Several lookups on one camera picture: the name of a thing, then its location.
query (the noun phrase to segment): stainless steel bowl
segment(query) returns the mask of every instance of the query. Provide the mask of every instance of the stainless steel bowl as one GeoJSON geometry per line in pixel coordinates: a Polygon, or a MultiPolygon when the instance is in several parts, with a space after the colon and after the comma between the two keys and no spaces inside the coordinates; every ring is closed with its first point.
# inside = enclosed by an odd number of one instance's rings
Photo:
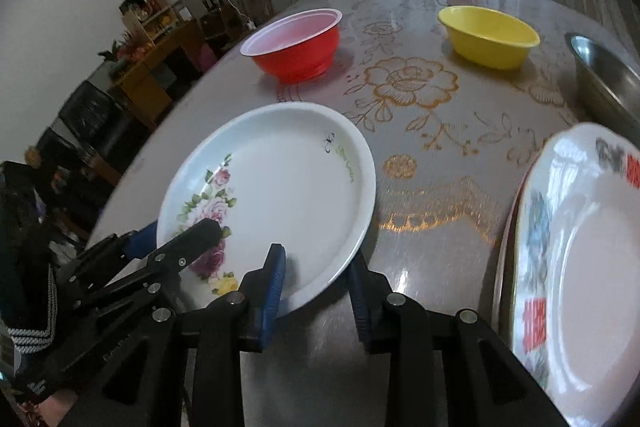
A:
{"type": "Polygon", "coordinates": [[[578,97],[592,116],[640,148],[640,76],[582,35],[564,36],[575,57],[578,97]]]}

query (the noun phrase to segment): plate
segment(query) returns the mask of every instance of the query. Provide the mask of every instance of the plate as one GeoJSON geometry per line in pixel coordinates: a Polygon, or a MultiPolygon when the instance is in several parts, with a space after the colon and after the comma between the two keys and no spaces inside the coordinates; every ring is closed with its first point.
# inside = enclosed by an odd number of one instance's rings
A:
{"type": "Polygon", "coordinates": [[[496,331],[507,343],[511,341],[511,303],[513,301],[513,291],[515,285],[513,283],[513,251],[516,234],[516,217],[520,202],[522,201],[522,190],[525,181],[531,172],[531,168],[538,159],[535,155],[531,165],[522,177],[513,203],[507,215],[504,224],[504,233],[500,242],[500,251],[498,252],[498,264],[495,270],[494,281],[494,303],[491,313],[491,327],[496,331]]]}
{"type": "Polygon", "coordinates": [[[571,425],[635,394],[639,188],[640,152],[585,123],[549,140],[522,194],[511,349],[571,425]]]}
{"type": "Polygon", "coordinates": [[[327,288],[349,264],[373,213],[367,143],[334,110],[306,102],[255,109],[223,125],[185,160],[164,196],[158,246],[204,217],[220,245],[180,274],[187,309],[236,290],[271,243],[287,253],[278,315],[327,288]]]}

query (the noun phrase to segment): hand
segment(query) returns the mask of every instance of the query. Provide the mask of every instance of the hand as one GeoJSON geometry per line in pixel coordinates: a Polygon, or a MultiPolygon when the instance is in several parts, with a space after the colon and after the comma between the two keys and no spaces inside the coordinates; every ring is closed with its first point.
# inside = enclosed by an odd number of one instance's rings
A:
{"type": "Polygon", "coordinates": [[[78,395],[70,389],[60,389],[38,405],[40,414],[49,427],[58,427],[78,399],[78,395]]]}

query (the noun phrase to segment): table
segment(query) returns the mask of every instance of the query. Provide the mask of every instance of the table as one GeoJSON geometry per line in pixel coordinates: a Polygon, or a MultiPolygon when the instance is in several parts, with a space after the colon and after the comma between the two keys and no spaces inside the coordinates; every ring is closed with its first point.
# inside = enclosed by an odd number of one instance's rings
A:
{"type": "Polygon", "coordinates": [[[113,83],[112,89],[121,90],[143,117],[155,121],[171,105],[172,99],[159,86],[151,71],[178,48],[197,63],[204,42],[198,23],[195,20],[185,22],[158,41],[143,60],[136,62],[113,83]]]}
{"type": "MultiPolygon", "coordinates": [[[[182,161],[229,119],[268,103],[323,103],[358,126],[375,161],[378,198],[363,245],[371,269],[428,309],[469,307],[488,320],[516,186],[548,137],[577,121],[564,33],[596,39],[637,65],[598,23],[549,0],[300,0],[282,16],[319,7],[344,14],[329,71],[279,86],[236,46],[146,143],[92,240],[155,220],[182,161]],[[447,2],[520,17],[542,43],[519,71],[476,66],[452,52],[437,20],[447,2]]],[[[243,354],[246,424],[382,425],[387,370],[386,357],[365,356],[338,280],[280,319],[265,353],[243,354]]]]}

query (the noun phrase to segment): red bowl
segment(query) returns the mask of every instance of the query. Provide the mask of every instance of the red bowl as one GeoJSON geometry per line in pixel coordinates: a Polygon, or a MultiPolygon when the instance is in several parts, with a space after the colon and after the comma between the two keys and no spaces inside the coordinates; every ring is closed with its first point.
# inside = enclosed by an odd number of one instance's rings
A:
{"type": "Polygon", "coordinates": [[[240,53],[284,84],[323,74],[334,61],[342,13],[331,8],[296,13],[249,37],[240,53]]]}

